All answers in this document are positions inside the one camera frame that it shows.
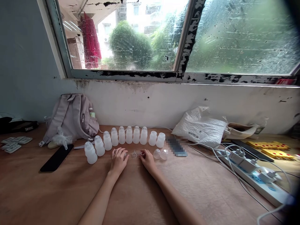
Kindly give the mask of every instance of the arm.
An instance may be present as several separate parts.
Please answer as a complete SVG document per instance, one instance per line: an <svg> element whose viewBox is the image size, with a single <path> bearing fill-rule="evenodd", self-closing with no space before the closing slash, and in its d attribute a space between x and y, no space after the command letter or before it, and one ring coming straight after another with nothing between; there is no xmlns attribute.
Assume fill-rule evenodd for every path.
<svg viewBox="0 0 300 225"><path fill-rule="evenodd" d="M112 164L110 171L108 172L101 188L79 220L78 225L102 224L112 189L127 164L129 155L124 159L126 152L128 151L124 148L118 148L112 151Z"/></svg>
<svg viewBox="0 0 300 225"><path fill-rule="evenodd" d="M156 180L162 192L164 193L171 209L176 215L180 224L198 224L205 225L202 216L194 207L186 201L184 197L172 186L160 170L157 169L153 155L148 150L142 150L144 153L139 155L143 165Z"/></svg>

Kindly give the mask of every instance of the red cloth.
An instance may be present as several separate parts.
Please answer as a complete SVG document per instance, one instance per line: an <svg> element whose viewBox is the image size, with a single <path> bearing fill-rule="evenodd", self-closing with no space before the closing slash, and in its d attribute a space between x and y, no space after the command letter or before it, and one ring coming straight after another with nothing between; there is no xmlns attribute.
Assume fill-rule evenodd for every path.
<svg viewBox="0 0 300 225"><path fill-rule="evenodd" d="M101 52L94 21L84 13L84 18L80 16L79 27L83 36L85 68L98 68Z"/></svg>

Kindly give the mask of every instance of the window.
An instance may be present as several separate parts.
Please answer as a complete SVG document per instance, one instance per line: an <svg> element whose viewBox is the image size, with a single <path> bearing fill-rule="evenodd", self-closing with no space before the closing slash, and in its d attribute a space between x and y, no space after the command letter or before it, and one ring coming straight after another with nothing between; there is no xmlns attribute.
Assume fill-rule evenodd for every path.
<svg viewBox="0 0 300 225"><path fill-rule="evenodd" d="M133 7L133 14L134 14L135 16L138 15L138 6L134 6L134 7Z"/></svg>
<svg viewBox="0 0 300 225"><path fill-rule="evenodd" d="M284 0L127 2L46 0L68 78L269 84L297 78L300 38Z"/></svg>

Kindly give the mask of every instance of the backpack zipper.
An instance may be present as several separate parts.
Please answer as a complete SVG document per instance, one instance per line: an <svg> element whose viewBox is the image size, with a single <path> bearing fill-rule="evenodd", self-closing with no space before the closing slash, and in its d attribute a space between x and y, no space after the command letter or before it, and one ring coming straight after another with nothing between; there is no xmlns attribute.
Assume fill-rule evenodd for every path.
<svg viewBox="0 0 300 225"><path fill-rule="evenodd" d="M81 128L84 128L84 119L85 119L85 115L84 113L82 114L82 121L81 121Z"/></svg>

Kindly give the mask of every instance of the hand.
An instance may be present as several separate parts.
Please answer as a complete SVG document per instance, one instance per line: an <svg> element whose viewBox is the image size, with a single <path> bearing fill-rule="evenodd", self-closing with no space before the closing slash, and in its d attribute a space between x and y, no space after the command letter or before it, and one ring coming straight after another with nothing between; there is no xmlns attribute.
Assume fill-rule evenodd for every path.
<svg viewBox="0 0 300 225"><path fill-rule="evenodd" d="M142 154L139 154L138 157L141 159L148 172L153 175L153 173L157 170L153 155L146 149L141 150L141 152Z"/></svg>
<svg viewBox="0 0 300 225"><path fill-rule="evenodd" d="M127 155L124 159L124 155L126 152L128 151L124 148L118 148L112 151L112 164L110 166L110 171L117 176L120 176L123 169L127 165L129 155Z"/></svg>

